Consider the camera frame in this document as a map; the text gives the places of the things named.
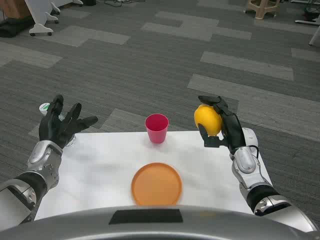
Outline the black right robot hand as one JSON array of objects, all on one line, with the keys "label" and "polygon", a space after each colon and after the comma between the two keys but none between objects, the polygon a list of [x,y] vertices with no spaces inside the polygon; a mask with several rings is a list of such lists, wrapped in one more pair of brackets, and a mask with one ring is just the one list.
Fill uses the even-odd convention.
[{"label": "black right robot hand", "polygon": [[198,129],[203,139],[204,147],[219,148],[220,146],[225,146],[228,148],[229,152],[234,155],[239,148],[247,145],[237,115],[229,110],[228,104],[221,96],[213,97],[200,95],[198,96],[198,99],[203,104],[212,106],[222,119],[221,132],[223,140],[220,140],[217,136],[209,136],[205,127],[201,124],[199,125]]}]

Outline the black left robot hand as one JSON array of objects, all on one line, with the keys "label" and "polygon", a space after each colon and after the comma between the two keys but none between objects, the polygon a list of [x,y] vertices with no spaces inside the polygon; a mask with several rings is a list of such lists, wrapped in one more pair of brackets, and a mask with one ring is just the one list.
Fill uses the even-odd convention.
[{"label": "black left robot hand", "polygon": [[98,122],[97,116],[79,118],[82,105],[76,103],[66,114],[63,120],[59,119],[64,106],[64,98],[58,94],[49,104],[47,114],[41,119],[39,125],[39,140],[51,141],[60,148],[64,148],[77,133],[88,129]]}]

